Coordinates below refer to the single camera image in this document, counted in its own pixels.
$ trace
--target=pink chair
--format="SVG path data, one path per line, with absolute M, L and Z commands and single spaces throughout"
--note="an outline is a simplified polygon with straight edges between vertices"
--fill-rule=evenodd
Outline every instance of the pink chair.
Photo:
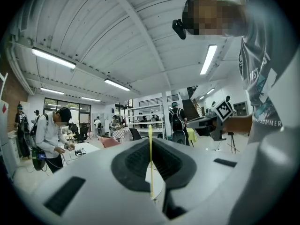
M 97 136 L 97 138 L 103 144 L 104 148 L 109 148 L 109 147 L 121 144 L 120 142 L 114 140 L 112 137 Z

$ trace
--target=brick wall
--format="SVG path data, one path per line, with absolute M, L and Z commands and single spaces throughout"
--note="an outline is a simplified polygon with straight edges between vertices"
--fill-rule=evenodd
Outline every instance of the brick wall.
M 9 104 L 7 131 L 10 132 L 12 130 L 15 130 L 14 122 L 15 115 L 17 113 L 17 106 L 20 101 L 27 102 L 28 93 L 25 91 L 25 89 L 22 87 L 22 85 L 16 78 L 4 52 L 1 53 L 0 57 L 0 72 L 2 75 L 8 73 L 1 100 Z

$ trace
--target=black cap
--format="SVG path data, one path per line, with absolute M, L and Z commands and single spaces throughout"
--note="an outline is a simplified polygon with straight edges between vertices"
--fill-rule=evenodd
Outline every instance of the black cap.
M 62 122 L 69 122 L 72 117 L 71 111 L 67 107 L 59 109 L 56 113 L 61 116 Z

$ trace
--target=gray t-shirt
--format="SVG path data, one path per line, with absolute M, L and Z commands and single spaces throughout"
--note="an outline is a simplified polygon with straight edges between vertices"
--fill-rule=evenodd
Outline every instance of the gray t-shirt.
M 268 92 L 292 60 L 298 40 L 274 0 L 246 0 L 246 4 L 250 19 L 241 42 L 239 68 L 254 107 L 248 140 L 254 143 L 282 126 Z

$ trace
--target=hand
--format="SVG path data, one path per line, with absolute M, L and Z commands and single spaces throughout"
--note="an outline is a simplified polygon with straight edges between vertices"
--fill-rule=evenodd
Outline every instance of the hand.
M 61 147 L 55 147 L 54 151 L 58 152 L 59 154 L 65 153 L 65 150 Z
M 72 143 L 67 142 L 66 145 L 69 148 L 69 150 L 74 150 L 75 149 L 75 145 L 72 144 Z

